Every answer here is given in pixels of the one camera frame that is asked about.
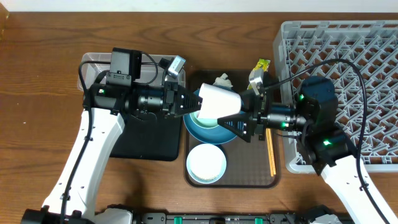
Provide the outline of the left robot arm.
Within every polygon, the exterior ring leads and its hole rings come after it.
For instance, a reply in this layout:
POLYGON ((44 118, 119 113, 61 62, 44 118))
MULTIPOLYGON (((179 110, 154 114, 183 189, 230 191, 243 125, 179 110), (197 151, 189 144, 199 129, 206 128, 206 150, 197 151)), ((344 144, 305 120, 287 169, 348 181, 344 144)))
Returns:
POLYGON ((95 203, 105 167, 113 147, 128 121, 145 114, 156 118, 178 118, 198 111, 202 98, 177 82, 162 80, 159 87, 139 83, 142 58, 139 50, 115 47, 90 86, 78 76, 83 89, 83 112, 76 141, 57 184, 40 210, 27 209, 22 223, 133 223, 134 212, 120 205, 95 213, 95 203))

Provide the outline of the pink and white cup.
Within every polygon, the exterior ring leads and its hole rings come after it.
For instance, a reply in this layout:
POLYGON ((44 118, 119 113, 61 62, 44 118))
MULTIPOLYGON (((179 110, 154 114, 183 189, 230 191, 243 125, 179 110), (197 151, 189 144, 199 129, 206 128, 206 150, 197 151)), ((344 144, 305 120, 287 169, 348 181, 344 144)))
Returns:
POLYGON ((200 119, 218 119, 241 111, 241 97, 233 91, 203 83, 199 97, 202 98, 197 115, 200 119))

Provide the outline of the dark blue plate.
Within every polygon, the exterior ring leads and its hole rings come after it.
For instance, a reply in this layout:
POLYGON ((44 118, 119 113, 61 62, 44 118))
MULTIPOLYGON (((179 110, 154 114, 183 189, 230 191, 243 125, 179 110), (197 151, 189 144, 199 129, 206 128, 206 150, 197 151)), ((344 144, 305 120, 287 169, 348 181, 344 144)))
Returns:
POLYGON ((195 124, 191 114, 183 116, 185 127, 197 140, 207 144, 224 144, 236 138, 236 135, 222 126, 215 128, 202 128, 195 124))

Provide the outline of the mint green bowl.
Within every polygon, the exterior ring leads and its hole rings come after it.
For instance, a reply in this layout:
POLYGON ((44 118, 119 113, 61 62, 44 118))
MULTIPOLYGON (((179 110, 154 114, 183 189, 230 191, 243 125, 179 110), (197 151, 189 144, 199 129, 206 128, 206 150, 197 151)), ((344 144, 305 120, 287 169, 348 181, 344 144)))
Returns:
POLYGON ((190 113, 190 118, 197 126, 204 129, 213 129, 218 126, 216 119, 199 118, 197 111, 190 113))

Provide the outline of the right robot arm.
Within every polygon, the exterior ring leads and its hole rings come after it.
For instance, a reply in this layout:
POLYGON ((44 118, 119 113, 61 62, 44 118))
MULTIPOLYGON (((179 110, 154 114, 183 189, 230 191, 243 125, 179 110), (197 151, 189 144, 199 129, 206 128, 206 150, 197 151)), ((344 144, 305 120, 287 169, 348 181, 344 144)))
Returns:
POLYGON ((310 77, 300 85, 296 105, 273 103, 252 90, 241 94, 237 112, 220 126, 246 142, 269 129, 297 131, 301 155, 330 186, 355 223, 397 223, 397 216, 369 177, 353 142, 335 122, 338 99, 331 80, 310 77))

